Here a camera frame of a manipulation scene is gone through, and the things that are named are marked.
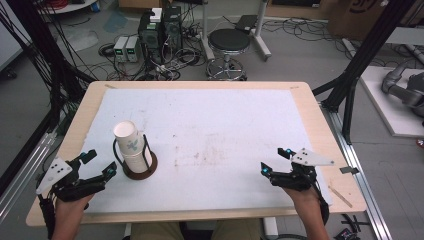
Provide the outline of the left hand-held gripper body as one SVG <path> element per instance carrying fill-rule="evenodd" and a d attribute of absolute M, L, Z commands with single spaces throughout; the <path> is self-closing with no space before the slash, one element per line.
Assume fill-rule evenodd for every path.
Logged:
<path fill-rule="evenodd" d="M 36 187 L 36 194 L 41 195 L 48 190 L 62 201 L 71 202 L 103 191 L 111 178 L 105 178 L 101 172 L 97 176 L 81 179 L 79 168 L 82 164 L 79 156 L 70 161 L 55 157 Z"/>

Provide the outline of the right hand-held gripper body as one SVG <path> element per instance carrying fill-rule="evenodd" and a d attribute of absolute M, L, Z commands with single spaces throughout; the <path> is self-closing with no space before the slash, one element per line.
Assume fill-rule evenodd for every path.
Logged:
<path fill-rule="evenodd" d="M 316 186 L 316 166 L 332 166 L 334 164 L 333 160 L 306 148 L 298 150 L 288 160 L 292 166 L 291 171 L 289 173 L 274 171 L 274 174 L 269 176 L 269 180 L 273 186 L 296 191 L 304 191 Z"/>

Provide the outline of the black wire cup holder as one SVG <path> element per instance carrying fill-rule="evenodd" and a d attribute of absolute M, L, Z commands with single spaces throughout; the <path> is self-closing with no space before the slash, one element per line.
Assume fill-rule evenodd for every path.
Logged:
<path fill-rule="evenodd" d="M 158 160 L 150 149 L 147 137 L 142 135 L 141 152 L 135 155 L 125 155 L 118 149 L 118 141 L 114 140 L 112 149 L 115 159 L 123 169 L 124 174 L 132 180 L 149 178 L 157 169 Z"/>

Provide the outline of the stack of white paper cups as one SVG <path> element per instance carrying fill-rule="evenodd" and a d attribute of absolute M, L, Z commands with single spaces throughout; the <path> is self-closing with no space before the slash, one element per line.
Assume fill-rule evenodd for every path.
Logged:
<path fill-rule="evenodd" d="M 131 121 L 122 121 L 113 128 L 115 140 L 118 141 L 119 150 L 125 155 L 135 155 L 141 152 L 142 133 Z"/>

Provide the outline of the person's right hand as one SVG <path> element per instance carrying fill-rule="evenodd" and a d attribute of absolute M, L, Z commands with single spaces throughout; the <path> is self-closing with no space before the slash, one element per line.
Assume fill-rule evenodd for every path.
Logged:
<path fill-rule="evenodd" d="M 284 191 L 292 199 L 295 210 L 302 219 L 321 217 L 319 199 L 313 189 L 296 191 L 284 188 Z"/>

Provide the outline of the thin wooden stick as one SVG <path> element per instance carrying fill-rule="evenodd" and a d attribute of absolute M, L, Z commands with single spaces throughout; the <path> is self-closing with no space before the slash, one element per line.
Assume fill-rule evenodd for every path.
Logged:
<path fill-rule="evenodd" d="M 333 188 L 332 186 L 328 186 L 328 188 L 340 199 L 342 200 L 348 207 L 353 208 L 352 203 L 346 199 L 339 191 L 337 191 L 335 188 Z"/>

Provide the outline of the light wooden table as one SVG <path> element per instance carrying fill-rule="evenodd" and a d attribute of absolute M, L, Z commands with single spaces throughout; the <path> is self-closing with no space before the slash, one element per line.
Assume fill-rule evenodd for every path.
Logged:
<path fill-rule="evenodd" d="M 71 126 L 64 138 L 57 157 L 72 160 L 82 152 L 91 124 L 99 110 L 103 96 L 109 89 L 271 89 L 288 90 L 294 96 L 295 104 L 309 137 L 313 152 L 334 161 L 332 166 L 318 168 L 318 182 L 324 198 L 333 213 L 362 212 L 366 204 L 355 180 L 350 174 L 342 174 L 345 167 L 343 155 L 316 102 L 310 87 L 304 82 L 228 82 L 228 81 L 98 81 L 89 85 Z M 348 199 L 348 207 L 329 188 L 332 186 Z M 254 218 L 293 214 L 293 203 L 285 208 L 253 210 L 197 210 L 147 213 L 91 213 L 87 209 L 84 220 L 87 223 L 126 223 L 208 220 L 228 218 Z"/>

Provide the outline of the white table mat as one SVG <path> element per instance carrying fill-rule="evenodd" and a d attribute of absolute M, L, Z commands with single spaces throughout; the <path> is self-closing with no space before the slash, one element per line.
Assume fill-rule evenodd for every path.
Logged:
<path fill-rule="evenodd" d="M 293 94 L 271 89 L 109 89 L 85 138 L 96 157 L 83 178 L 114 161 L 114 127 L 129 120 L 145 133 L 158 167 L 145 180 L 118 172 L 91 213 L 285 208 L 290 197 L 260 173 L 288 172 L 278 148 L 311 146 Z"/>

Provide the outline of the person's khaki trouser legs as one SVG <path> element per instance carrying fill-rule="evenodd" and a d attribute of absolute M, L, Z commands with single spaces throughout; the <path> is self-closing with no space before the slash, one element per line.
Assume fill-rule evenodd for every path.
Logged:
<path fill-rule="evenodd" d="M 182 222 L 133 224 L 130 240 L 261 240 L 261 221 L 218 220 L 212 230 L 189 229 Z"/>

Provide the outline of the grey power supply unit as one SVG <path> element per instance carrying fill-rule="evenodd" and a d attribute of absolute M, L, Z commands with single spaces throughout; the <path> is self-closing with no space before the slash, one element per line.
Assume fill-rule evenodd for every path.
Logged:
<path fill-rule="evenodd" d="M 114 45 L 114 54 L 116 57 L 116 60 L 118 62 L 127 62 L 128 57 L 126 54 L 126 43 L 128 41 L 127 37 L 120 37 L 117 42 Z"/>
<path fill-rule="evenodd" d="M 138 51 L 138 38 L 136 36 L 131 36 L 128 38 L 126 43 L 126 53 L 129 62 L 137 62 L 139 58 Z"/>

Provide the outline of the black round stool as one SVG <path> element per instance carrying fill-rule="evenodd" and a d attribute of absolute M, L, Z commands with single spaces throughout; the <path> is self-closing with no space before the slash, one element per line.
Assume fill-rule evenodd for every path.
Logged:
<path fill-rule="evenodd" d="M 243 65 L 234 56 L 246 52 L 250 46 L 249 36 L 237 29 L 218 29 L 208 36 L 208 46 L 221 57 L 209 60 L 206 76 L 209 80 L 246 81 Z"/>

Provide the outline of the white metal stand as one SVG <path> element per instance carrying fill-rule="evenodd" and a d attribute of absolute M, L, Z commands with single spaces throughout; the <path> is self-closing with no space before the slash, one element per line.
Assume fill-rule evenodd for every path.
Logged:
<path fill-rule="evenodd" d="M 260 32 L 267 1 L 261 0 L 259 25 L 256 29 L 251 30 L 253 40 L 264 54 L 265 61 L 271 56 L 271 52 L 262 40 Z M 249 35 L 237 29 L 218 29 L 212 31 L 209 35 L 206 35 L 206 30 L 203 30 L 201 40 L 208 63 L 215 61 L 215 53 L 220 53 L 223 56 L 224 62 L 228 63 L 233 55 L 239 55 L 245 52 L 250 46 Z"/>

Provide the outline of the black computer tower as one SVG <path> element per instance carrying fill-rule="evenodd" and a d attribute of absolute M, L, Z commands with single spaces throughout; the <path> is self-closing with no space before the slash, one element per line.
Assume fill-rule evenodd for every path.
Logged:
<path fill-rule="evenodd" d="M 163 46 L 163 30 L 160 22 L 152 22 L 150 20 L 150 18 L 154 16 L 155 13 L 152 10 L 147 10 L 142 14 L 138 27 L 138 35 L 144 57 L 159 64 L 163 61 L 161 53 Z"/>
<path fill-rule="evenodd" d="M 172 51 L 182 48 L 181 7 L 170 6 L 164 9 L 163 24 L 167 46 Z"/>

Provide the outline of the aluminium floor rail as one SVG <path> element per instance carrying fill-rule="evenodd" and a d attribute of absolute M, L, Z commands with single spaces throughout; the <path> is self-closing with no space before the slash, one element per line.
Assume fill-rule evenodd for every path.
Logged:
<path fill-rule="evenodd" d="M 353 178 L 357 182 L 359 190 L 364 197 L 366 203 L 366 215 L 370 221 L 375 238 L 377 240 L 393 240 L 354 147 L 350 145 L 342 135 L 342 119 L 337 113 L 332 113 L 324 108 L 321 108 L 321 110 L 333 132 L 333 135 L 335 136 L 347 165 L 357 170 L 357 173 L 353 174 Z"/>
<path fill-rule="evenodd" d="M 0 224 L 4 222 L 26 185 L 46 158 L 56 138 L 56 133 L 45 133 L 33 147 L 27 147 L 29 153 L 23 157 L 23 165 L 0 196 Z"/>

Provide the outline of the black metal frame post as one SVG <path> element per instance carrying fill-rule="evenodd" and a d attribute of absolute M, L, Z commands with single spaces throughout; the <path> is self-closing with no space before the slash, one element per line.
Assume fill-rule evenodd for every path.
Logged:
<path fill-rule="evenodd" d="M 337 113 L 340 104 L 345 102 L 341 134 L 349 145 L 352 144 L 351 123 L 356 85 L 415 1 L 389 0 L 385 10 L 363 40 L 346 69 L 337 78 L 312 90 L 314 96 L 330 90 L 329 96 L 321 102 L 321 105 L 331 113 Z"/>
<path fill-rule="evenodd" d="M 64 56 L 41 15 L 47 8 L 39 0 L 5 0 L 16 16 L 12 20 L 0 3 L 0 23 L 16 40 L 31 61 L 49 91 L 50 110 L 34 130 L 6 172 L 0 176 L 0 197 L 10 188 L 23 168 L 26 158 L 44 133 L 59 125 L 59 114 L 64 106 L 75 106 L 82 101 L 89 83 L 95 79 L 79 70 Z"/>

